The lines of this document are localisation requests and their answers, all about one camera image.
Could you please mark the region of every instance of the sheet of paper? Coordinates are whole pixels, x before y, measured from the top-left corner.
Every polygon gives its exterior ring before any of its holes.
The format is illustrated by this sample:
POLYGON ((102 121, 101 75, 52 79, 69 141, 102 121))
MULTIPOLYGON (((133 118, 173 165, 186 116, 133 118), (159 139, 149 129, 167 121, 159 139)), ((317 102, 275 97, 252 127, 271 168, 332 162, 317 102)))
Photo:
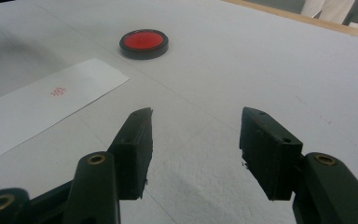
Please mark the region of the sheet of paper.
POLYGON ((0 97, 0 155, 128 79, 107 63, 91 59, 0 97))

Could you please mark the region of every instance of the white object in background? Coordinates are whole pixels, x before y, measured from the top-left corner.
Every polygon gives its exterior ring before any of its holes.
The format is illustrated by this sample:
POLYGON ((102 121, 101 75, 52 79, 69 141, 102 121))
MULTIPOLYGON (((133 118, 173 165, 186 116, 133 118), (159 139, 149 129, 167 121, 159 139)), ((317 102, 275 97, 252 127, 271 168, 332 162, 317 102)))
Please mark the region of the white object in background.
POLYGON ((109 64, 91 59, 0 97, 0 155, 128 79, 109 64))

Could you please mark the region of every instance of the white table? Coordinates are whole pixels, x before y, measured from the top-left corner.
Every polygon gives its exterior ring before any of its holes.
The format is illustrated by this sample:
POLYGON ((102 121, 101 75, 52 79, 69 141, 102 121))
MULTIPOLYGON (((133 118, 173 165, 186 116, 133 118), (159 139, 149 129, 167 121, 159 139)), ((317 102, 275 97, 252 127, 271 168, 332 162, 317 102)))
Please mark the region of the white table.
POLYGON ((106 150, 127 116, 152 107, 144 198, 122 223, 295 223, 270 202, 238 149, 241 109, 264 110, 358 177, 358 37, 217 0, 20 0, 0 4, 0 96, 91 58, 130 81, 0 157, 0 189, 33 198, 106 150), (149 61, 119 39, 152 28, 170 39, 149 61))

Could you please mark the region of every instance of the red stamp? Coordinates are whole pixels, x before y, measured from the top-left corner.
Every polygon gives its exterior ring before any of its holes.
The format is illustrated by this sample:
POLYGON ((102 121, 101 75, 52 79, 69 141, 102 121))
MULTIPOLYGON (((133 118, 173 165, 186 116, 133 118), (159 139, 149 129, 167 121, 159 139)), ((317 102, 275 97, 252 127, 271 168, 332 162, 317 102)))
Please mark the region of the red stamp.
POLYGON ((64 87, 57 87, 54 91, 50 93, 52 96, 62 96, 66 93, 67 89, 64 87))

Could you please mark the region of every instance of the table surface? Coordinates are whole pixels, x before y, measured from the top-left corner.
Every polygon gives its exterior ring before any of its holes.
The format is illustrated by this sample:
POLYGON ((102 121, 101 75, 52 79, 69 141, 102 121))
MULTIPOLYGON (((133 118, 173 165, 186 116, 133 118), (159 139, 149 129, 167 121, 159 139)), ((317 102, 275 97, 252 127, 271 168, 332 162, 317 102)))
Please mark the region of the table surface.
POLYGON ((217 0, 19 0, 0 4, 0 96, 98 58, 130 80, 0 157, 0 189, 33 198, 72 179, 127 116, 152 107, 154 154, 122 223, 296 223, 242 165, 241 109, 269 113, 358 177, 358 37, 217 0), (154 60, 126 59, 127 32, 164 32, 154 60))

